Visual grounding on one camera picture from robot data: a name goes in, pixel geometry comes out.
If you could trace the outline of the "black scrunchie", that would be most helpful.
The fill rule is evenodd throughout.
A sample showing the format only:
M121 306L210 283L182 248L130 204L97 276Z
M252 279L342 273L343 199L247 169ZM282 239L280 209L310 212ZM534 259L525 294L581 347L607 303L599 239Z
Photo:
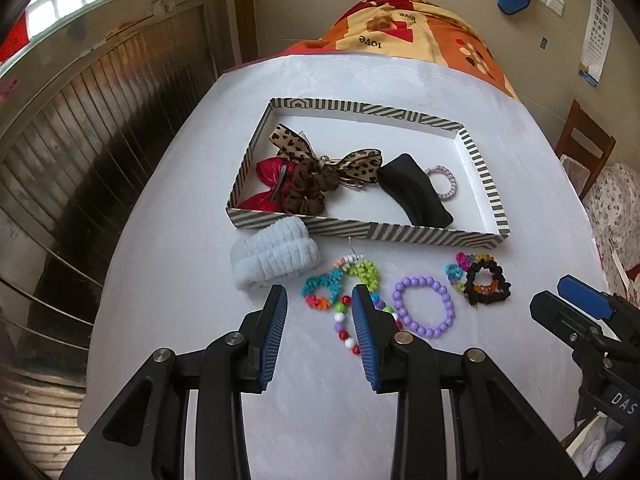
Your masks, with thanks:
M493 256L464 254L459 266L462 294L472 307L502 304L511 296L512 285Z

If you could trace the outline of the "light blue fluffy scrunchie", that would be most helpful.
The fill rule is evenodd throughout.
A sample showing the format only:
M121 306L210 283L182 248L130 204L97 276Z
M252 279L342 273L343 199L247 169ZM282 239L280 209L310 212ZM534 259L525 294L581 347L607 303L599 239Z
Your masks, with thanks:
M239 290L295 278L320 261L317 243L297 217L283 218L249 238L237 240L230 252L233 281Z

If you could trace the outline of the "red satin bow clip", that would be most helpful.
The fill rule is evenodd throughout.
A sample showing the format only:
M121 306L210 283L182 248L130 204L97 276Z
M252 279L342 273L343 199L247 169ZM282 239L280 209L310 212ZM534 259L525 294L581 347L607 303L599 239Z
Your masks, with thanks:
M286 158L273 156L256 164L256 176L267 188L239 204L240 209L283 212L284 200L290 194L297 165Z

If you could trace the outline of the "floral bedsheet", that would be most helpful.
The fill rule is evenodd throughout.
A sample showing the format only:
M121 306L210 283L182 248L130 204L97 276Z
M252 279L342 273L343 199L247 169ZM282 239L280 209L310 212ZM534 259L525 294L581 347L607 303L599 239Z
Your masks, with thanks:
M639 307L639 174L616 162L590 188L584 206L608 291Z

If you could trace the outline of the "wooden chair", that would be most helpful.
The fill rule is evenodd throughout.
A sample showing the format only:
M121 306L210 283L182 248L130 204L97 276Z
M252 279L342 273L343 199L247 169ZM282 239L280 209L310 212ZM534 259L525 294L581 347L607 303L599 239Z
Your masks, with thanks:
M574 100L554 152L581 200L600 176L615 145L614 136L606 133Z

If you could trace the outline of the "black hair claw clip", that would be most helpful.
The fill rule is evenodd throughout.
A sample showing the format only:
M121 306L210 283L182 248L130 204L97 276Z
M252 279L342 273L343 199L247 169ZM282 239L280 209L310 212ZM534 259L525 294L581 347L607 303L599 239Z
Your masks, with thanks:
M430 178L409 154L401 154L382 166L378 184L396 200L413 226L443 229L454 222Z

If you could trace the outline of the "leopard print ribbon bow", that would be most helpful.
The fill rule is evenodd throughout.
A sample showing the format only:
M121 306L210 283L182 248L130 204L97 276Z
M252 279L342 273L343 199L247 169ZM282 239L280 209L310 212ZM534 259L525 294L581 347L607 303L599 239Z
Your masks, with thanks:
M383 157L377 148L362 148L342 158L318 156L303 133L297 133L283 124L277 125L268 139L278 149L278 156L296 164L310 158L321 166L330 166L340 177L340 185L346 188L362 188L378 182L378 170L382 167Z

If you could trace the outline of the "striped cardboard tray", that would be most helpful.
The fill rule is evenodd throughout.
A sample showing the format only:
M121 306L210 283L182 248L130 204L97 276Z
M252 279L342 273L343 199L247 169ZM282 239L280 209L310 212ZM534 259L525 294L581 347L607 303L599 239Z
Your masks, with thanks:
M295 214L309 232L469 248L511 234L498 188L461 122L320 98L272 98L226 206L239 229Z

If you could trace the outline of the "brown scrunchie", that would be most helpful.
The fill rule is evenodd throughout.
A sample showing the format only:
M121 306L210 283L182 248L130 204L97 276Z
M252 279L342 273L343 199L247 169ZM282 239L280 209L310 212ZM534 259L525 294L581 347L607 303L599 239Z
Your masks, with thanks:
M290 192L283 200L283 209L288 214L318 216L326 210L325 192L335 191L340 177L330 166L321 166L306 158L297 165Z

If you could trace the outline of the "dark wooden slatted door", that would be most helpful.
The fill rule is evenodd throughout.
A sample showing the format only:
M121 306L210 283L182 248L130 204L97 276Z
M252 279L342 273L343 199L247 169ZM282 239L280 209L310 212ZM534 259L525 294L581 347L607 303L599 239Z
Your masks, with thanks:
M199 4L57 81L1 147L1 428L55 479L84 440L93 324L145 185L215 80Z

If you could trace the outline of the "orange patterned blanket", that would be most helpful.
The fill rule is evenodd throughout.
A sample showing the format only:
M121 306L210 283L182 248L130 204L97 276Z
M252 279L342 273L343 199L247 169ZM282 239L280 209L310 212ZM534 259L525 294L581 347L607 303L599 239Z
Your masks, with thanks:
M361 0L321 38L296 42L284 54L359 52L411 58L458 70L511 98L512 84L458 14L424 0Z

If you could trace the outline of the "wall calendar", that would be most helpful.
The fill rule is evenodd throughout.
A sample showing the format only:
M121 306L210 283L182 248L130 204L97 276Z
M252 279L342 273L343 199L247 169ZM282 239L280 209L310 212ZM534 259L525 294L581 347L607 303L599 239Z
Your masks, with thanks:
M578 74L590 84L600 84L615 18L612 0L590 0L590 10L582 43Z

